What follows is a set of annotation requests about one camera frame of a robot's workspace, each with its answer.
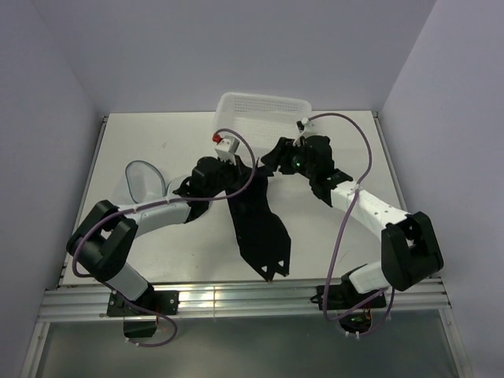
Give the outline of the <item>black bra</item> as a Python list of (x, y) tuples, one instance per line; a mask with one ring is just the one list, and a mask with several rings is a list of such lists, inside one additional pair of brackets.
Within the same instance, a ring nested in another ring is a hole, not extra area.
[(228, 164), (231, 177), (225, 189), (241, 258), (265, 281), (288, 276), (291, 237), (267, 198), (271, 169), (255, 171), (242, 163)]

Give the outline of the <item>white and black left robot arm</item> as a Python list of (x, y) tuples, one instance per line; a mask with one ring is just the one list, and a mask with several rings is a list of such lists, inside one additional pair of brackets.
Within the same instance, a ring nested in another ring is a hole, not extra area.
[(67, 242), (72, 264), (81, 265), (88, 276), (121, 295), (133, 313), (159, 311), (163, 304), (153, 285), (127, 262), (134, 240), (159, 228), (198, 219), (210, 202), (245, 187), (250, 173), (241, 161), (203, 157), (190, 175), (172, 180), (161, 198), (134, 206), (98, 202)]

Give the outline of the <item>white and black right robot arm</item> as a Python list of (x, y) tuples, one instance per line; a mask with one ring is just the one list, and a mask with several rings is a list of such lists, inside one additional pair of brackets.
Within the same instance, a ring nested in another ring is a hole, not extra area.
[(318, 289), (321, 310), (361, 308), (385, 289), (406, 291), (443, 268), (430, 218), (397, 209), (361, 189), (336, 167), (327, 136), (282, 137), (261, 162), (272, 171), (304, 176), (318, 199), (344, 211), (346, 219), (354, 218), (380, 241), (379, 261), (350, 270), (337, 285)]

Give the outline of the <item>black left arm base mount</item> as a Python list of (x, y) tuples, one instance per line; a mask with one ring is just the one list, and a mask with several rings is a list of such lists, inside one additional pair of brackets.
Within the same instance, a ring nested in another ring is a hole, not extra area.
[[(172, 316), (178, 313), (179, 295), (178, 291), (153, 291), (139, 298), (133, 304), (152, 312)], [(131, 307), (122, 297), (112, 293), (109, 297), (106, 315), (108, 317), (135, 317), (146, 316), (149, 313)]]

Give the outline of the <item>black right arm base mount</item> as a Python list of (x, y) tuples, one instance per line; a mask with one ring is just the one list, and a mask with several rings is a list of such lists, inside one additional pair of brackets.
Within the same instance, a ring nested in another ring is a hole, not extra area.
[[(377, 292), (378, 290), (359, 294), (350, 283), (331, 285), (328, 290), (328, 310), (349, 309)], [(316, 286), (316, 294), (309, 299), (319, 310), (323, 309), (323, 293), (324, 285)], [(381, 294), (366, 305), (371, 309), (382, 309), (386, 307), (387, 302), (384, 294)]]

